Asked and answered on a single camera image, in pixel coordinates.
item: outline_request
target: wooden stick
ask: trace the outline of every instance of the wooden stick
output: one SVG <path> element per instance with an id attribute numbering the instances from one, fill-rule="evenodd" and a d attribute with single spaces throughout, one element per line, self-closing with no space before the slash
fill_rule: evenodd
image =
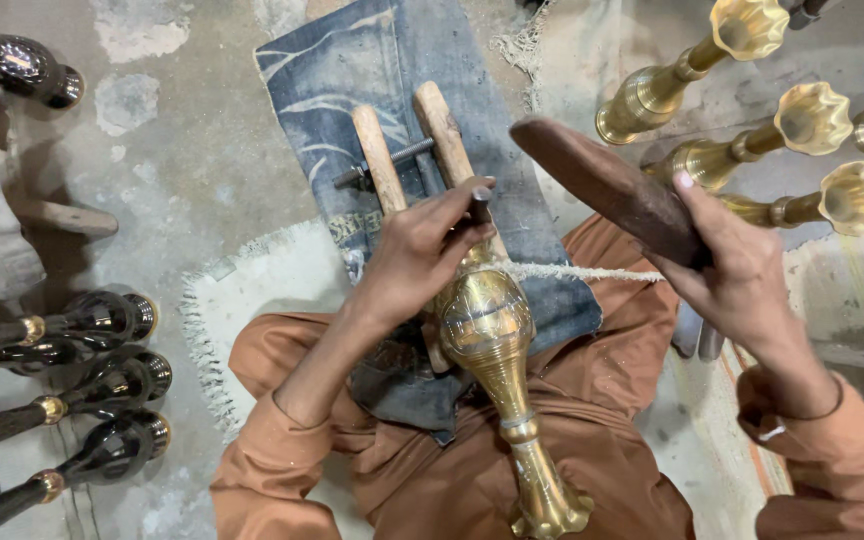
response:
<path id="1" fill-rule="evenodd" d="M 369 104 L 356 106 L 352 110 L 352 123 L 362 143 L 362 153 L 366 155 L 368 172 L 375 184 L 382 214 L 393 215 L 408 209 L 409 203 L 405 201 L 405 192 L 402 191 L 396 165 L 392 163 L 389 147 L 385 144 L 376 110 Z"/>
<path id="2" fill-rule="evenodd" d="M 35 200 L 11 200 L 8 205 L 19 223 L 29 227 L 46 227 L 95 237 L 111 237 L 119 231 L 119 220 L 100 210 Z"/>
<path id="3" fill-rule="evenodd" d="M 474 177 L 473 165 L 462 144 L 459 123 L 452 116 L 449 104 L 434 80 L 428 80 L 418 87 L 412 98 L 412 107 L 422 132 L 435 141 L 432 148 L 445 187 L 450 190 L 458 188 Z M 506 251 L 498 233 L 492 237 L 491 249 L 499 259 L 509 259 L 509 251 Z"/>
<path id="4" fill-rule="evenodd" d="M 526 117 L 509 133 L 566 191 L 653 252 L 694 270 L 713 265 L 679 197 L 612 150 L 550 118 Z"/>

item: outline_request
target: black vase with brass ring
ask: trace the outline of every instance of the black vase with brass ring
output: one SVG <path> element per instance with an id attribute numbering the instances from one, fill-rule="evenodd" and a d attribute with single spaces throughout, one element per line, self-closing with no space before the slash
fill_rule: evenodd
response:
<path id="1" fill-rule="evenodd" d="M 165 454 L 172 429 L 158 412 L 140 408 L 101 423 L 85 436 L 81 450 L 54 469 L 0 493 L 0 527 L 35 505 L 47 505 L 82 484 L 111 485 L 138 473 Z"/>
<path id="2" fill-rule="evenodd" d="M 64 313 L 0 323 L 0 346 L 28 346 L 43 338 L 64 338 L 93 351 L 111 351 L 148 338 L 157 321 L 155 305 L 143 296 L 92 291 L 72 300 Z"/>
<path id="3" fill-rule="evenodd" d="M 162 398 L 171 385 L 172 367 L 164 357 L 149 351 L 114 356 L 71 390 L 1 411 L 0 442 L 38 426 L 51 426 L 71 414 L 109 419 Z"/>
<path id="4" fill-rule="evenodd" d="M 82 74 L 61 64 L 45 45 L 0 34 L 0 87 L 50 109 L 75 107 L 86 93 Z"/>

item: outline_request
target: hand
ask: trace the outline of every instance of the hand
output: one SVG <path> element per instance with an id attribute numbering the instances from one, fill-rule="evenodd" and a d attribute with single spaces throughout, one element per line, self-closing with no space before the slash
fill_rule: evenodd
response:
<path id="1" fill-rule="evenodd" d="M 472 201 L 473 188 L 494 185 L 493 178 L 469 178 L 455 189 L 386 216 L 378 249 L 348 300 L 350 309 L 383 336 L 419 313 L 455 278 L 469 250 L 496 234 L 491 223 L 457 227 Z"/>
<path id="2" fill-rule="evenodd" d="M 696 313 L 770 372 L 783 414 L 814 418 L 834 409 L 838 384 L 815 357 L 805 323 L 788 304 L 779 235 L 743 221 L 687 173 L 676 175 L 673 184 L 712 251 L 714 267 L 699 273 L 654 252 L 643 255 Z"/>

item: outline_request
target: person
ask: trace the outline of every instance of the person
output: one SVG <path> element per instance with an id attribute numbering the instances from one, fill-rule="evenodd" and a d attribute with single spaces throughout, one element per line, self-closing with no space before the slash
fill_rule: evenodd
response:
<path id="1" fill-rule="evenodd" d="M 786 457 L 795 495 L 768 499 L 758 537 L 864 538 L 864 401 L 810 349 L 788 305 L 782 242 L 688 176 L 674 184 L 714 267 L 698 273 L 642 250 L 598 215 L 562 240 L 576 265 L 657 269 L 668 280 L 592 281 L 601 327 L 528 358 L 543 444 L 595 501 L 588 526 L 563 538 L 695 537 L 689 505 L 632 423 L 655 395 L 678 296 L 759 361 L 738 379 L 738 423 Z M 219 538 L 339 538 L 330 510 L 305 499 L 330 451 L 351 457 L 353 494 L 376 539 L 515 538 L 507 519 L 519 490 L 494 407 L 462 402 L 456 438 L 441 448 L 425 431 L 370 417 L 346 385 L 355 363 L 495 233 L 453 230 L 472 186 L 387 218 L 337 313 L 262 315 L 242 330 L 229 366 L 257 404 L 211 484 Z"/>

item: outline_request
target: denim cloth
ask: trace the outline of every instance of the denim cloth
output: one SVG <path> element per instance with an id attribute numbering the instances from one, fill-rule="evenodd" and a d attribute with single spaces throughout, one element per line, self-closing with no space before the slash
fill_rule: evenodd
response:
<path id="1" fill-rule="evenodd" d="M 378 245 L 382 211 L 374 191 L 332 183 L 364 160 L 350 113 L 372 105 L 390 152 L 396 152 L 424 138 L 412 96 L 426 81 L 435 81 L 458 121 L 472 169 L 497 178 L 489 209 L 509 257 L 570 264 L 532 161 L 510 139 L 512 119 L 455 0 L 358 0 L 263 45 L 255 60 L 351 275 L 361 272 Z M 431 153 L 396 168 L 410 205 L 445 189 Z M 602 309 L 581 280 L 528 277 L 521 285 L 536 328 L 530 354 L 601 324 Z M 427 362 L 420 350 L 425 346 L 414 347 L 415 361 Z M 409 368 L 406 380 L 390 375 L 390 384 L 419 392 L 426 382 L 414 373 L 423 371 Z M 443 387 L 459 392 L 461 385 Z M 385 419 L 383 405 L 372 402 L 366 409 Z M 413 425 L 436 430 L 441 424 Z"/>

